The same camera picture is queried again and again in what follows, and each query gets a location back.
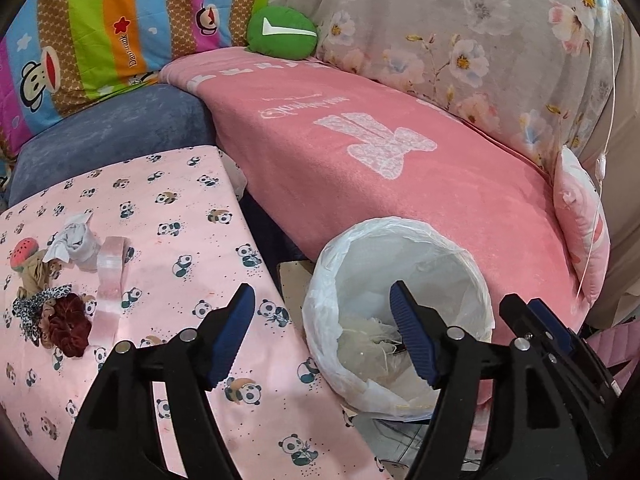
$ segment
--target orange stripe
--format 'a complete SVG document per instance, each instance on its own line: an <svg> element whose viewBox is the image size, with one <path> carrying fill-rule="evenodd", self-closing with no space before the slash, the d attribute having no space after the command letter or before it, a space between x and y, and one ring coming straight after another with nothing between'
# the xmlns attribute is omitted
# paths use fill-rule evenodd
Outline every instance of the orange stripe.
<svg viewBox="0 0 640 480"><path fill-rule="evenodd" d="M129 77L147 72L140 47L136 0L103 0L102 13L121 81L126 83Z"/></svg>

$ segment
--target white plastic bag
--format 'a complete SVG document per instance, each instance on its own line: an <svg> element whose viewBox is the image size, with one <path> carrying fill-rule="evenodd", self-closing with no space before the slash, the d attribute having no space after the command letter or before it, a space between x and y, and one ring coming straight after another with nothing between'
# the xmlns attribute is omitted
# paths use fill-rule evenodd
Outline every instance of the white plastic bag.
<svg viewBox="0 0 640 480"><path fill-rule="evenodd" d="M407 352L384 386L363 381L338 359L340 320L370 319L396 326L389 288L403 280L423 306L436 309L449 326L491 341L495 327L489 291L468 251L430 225L398 217L354 225L331 240L318 258L302 308L306 341L324 378L361 412L389 420L423 420L438 393L415 372Z"/></svg>

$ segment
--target floral curtain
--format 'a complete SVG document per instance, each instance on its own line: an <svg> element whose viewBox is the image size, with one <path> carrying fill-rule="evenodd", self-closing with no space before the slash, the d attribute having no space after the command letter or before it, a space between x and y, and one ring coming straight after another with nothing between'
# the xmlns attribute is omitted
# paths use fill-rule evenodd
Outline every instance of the floral curtain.
<svg viewBox="0 0 640 480"><path fill-rule="evenodd" d="M272 3L318 24L320 59L448 110L550 174L602 113L626 20L615 0Z"/></svg>

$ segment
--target green pillow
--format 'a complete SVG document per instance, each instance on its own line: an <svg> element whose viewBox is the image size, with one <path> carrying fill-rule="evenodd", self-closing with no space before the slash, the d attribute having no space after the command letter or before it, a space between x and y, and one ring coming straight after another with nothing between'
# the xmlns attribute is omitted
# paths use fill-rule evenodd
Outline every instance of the green pillow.
<svg viewBox="0 0 640 480"><path fill-rule="evenodd" d="M316 26L289 7L263 7L249 20L247 50L265 56L299 60L310 56L318 42Z"/></svg>

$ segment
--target blue-gray couch cushion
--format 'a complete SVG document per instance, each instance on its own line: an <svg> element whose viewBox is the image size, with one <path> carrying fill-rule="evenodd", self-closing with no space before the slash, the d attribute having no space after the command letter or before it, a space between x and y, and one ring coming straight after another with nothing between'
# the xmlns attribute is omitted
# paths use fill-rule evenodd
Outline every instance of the blue-gray couch cushion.
<svg viewBox="0 0 640 480"><path fill-rule="evenodd" d="M21 149L9 206L63 180L137 156L215 143L209 109L170 85L145 86L60 121Z"/></svg>

